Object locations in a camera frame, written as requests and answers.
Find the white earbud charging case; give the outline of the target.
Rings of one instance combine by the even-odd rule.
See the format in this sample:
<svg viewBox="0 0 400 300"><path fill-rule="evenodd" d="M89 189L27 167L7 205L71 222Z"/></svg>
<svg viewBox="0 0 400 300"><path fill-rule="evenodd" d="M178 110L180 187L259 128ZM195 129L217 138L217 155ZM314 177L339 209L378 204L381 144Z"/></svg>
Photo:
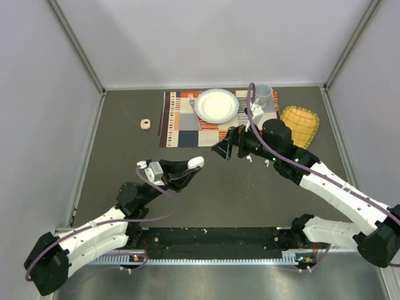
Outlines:
<svg viewBox="0 0 400 300"><path fill-rule="evenodd" d="M202 156L197 156L190 159L187 162L188 169L202 168L204 166L205 160Z"/></svg>

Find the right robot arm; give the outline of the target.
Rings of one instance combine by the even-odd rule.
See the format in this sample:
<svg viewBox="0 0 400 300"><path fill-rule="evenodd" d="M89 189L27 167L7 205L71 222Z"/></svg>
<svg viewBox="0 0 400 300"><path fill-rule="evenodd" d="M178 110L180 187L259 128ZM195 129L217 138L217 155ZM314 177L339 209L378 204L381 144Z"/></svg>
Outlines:
<svg viewBox="0 0 400 300"><path fill-rule="evenodd" d="M274 169L299 187L311 191L343 213L349 222L304 214L292 222L292 241L304 248L326 243L355 249L369 263L386 268L399 251L399 206L390 207L366 196L337 177L318 157L298 147L292 132L278 119L262 125L230 127L212 151L230 160L233 146L243 158L249 154L273 163Z"/></svg>

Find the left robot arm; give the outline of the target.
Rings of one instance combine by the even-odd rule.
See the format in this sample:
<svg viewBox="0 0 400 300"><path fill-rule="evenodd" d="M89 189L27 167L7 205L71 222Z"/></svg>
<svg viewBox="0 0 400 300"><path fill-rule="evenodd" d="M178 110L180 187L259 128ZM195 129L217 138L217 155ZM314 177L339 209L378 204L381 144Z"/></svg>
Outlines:
<svg viewBox="0 0 400 300"><path fill-rule="evenodd" d="M140 223L149 221L147 204L160 195L170 198L172 192L181 192L204 163L202 156L139 161L136 174L142 183L122 184L115 206L78 228L58 235L47 232L36 241L24 262L25 280L47 296L98 257L125 246L135 248L142 239Z"/></svg>

